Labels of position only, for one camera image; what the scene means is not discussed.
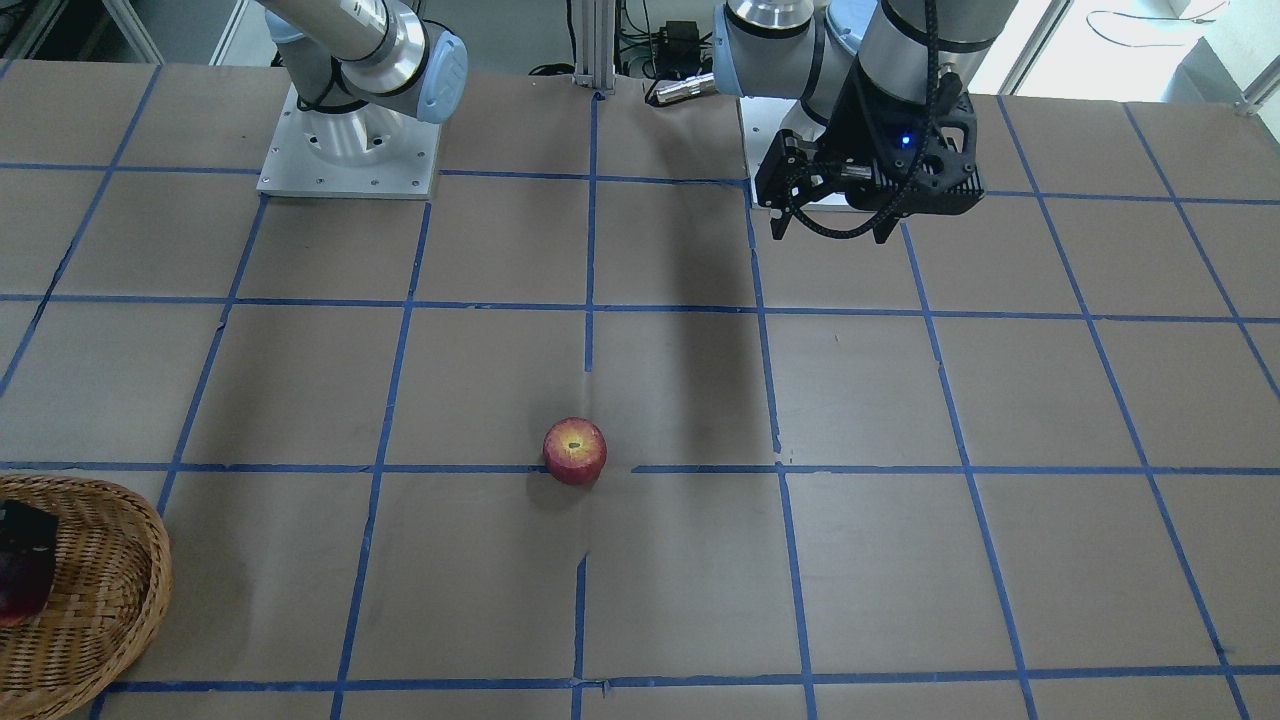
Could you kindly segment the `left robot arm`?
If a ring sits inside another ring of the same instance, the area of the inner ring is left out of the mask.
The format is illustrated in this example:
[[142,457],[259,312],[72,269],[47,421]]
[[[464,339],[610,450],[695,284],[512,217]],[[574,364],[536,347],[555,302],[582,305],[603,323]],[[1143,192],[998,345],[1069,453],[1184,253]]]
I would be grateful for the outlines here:
[[916,214],[957,217],[986,195],[969,83],[1012,1],[726,1],[710,70],[654,83],[663,108],[701,94],[790,100],[756,204],[782,240],[797,222],[884,243]]

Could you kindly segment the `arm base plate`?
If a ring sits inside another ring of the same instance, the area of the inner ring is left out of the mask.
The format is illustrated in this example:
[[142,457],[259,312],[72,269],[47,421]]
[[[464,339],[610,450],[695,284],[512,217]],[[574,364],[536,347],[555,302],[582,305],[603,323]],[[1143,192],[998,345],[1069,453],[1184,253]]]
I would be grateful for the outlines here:
[[[741,97],[739,105],[751,199],[759,213],[777,220],[783,217],[785,206],[765,202],[771,196],[759,188],[758,177],[764,173],[765,183],[778,184],[796,167],[808,164],[814,152],[812,145],[824,128],[804,111],[797,100]],[[863,201],[850,201],[847,193],[876,190],[872,168],[861,165],[835,179],[808,176],[804,181],[812,196],[804,206],[806,211],[863,211]]]
[[352,113],[302,111],[289,87],[257,191],[279,199],[428,201],[442,127],[366,105]]

